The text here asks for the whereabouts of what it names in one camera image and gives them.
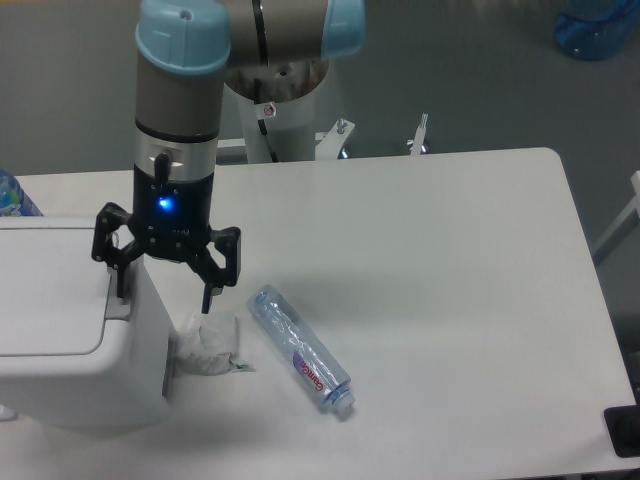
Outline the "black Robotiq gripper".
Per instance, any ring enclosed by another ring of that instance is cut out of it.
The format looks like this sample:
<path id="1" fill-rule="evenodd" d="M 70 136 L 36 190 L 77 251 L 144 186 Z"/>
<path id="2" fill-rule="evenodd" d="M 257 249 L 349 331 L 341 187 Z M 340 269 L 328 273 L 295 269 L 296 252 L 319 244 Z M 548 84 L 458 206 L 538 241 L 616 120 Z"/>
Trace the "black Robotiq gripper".
<path id="1" fill-rule="evenodd" d="M 124 299 L 128 291 L 129 266 L 143 254 L 192 264 L 204 284 L 202 314 L 210 312 L 215 296 L 237 284 L 241 230 L 235 226 L 211 230 L 213 179 L 209 175 L 197 181 L 160 185 L 135 168 L 132 213 L 114 202 L 106 203 L 98 212 L 91 258 L 115 271 L 118 298 Z M 113 235 L 122 226 L 127 227 L 133 240 L 119 248 Z"/>

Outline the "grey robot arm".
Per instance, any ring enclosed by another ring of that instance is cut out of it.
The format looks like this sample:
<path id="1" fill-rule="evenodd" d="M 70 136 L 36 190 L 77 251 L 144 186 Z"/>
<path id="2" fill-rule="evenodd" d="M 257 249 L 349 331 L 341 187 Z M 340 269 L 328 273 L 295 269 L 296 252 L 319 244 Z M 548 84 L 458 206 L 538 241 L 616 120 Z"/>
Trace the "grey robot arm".
<path id="1" fill-rule="evenodd" d="M 238 282 L 241 232 L 210 224 L 228 72 L 327 61 L 356 53 L 365 38 L 361 1 L 141 3 L 133 207 L 99 211 L 91 251 L 119 298 L 145 255 L 188 265 L 203 281 L 204 307 Z"/>

